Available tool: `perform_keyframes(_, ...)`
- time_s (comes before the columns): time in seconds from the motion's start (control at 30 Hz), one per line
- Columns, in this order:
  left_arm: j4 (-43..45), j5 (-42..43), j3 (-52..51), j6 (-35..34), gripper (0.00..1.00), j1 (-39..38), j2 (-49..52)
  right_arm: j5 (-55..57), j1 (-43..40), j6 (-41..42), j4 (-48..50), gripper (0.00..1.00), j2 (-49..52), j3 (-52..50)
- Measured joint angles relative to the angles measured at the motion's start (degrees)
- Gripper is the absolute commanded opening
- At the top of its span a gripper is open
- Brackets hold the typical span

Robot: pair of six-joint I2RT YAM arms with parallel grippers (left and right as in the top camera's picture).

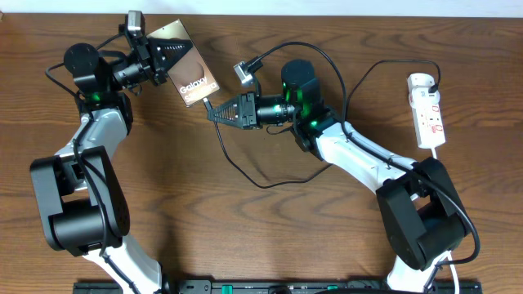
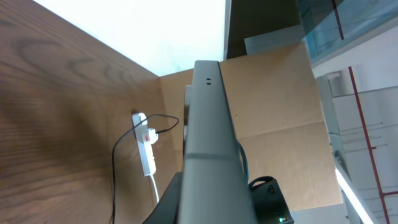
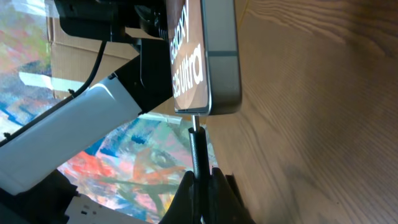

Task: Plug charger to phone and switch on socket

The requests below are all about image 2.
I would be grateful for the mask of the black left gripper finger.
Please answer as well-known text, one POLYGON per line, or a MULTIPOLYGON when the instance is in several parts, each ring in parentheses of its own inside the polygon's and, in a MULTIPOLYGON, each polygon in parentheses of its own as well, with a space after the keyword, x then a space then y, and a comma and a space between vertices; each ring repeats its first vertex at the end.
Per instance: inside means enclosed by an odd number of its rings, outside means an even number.
POLYGON ((177 172, 143 224, 177 224, 183 172, 177 172))

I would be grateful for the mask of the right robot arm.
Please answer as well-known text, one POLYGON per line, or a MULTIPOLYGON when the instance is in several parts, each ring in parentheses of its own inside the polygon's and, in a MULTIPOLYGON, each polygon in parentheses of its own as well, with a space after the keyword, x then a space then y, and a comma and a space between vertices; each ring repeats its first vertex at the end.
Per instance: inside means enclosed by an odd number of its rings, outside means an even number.
POLYGON ((248 184, 259 224, 294 224, 282 191, 275 178, 258 177, 248 184))

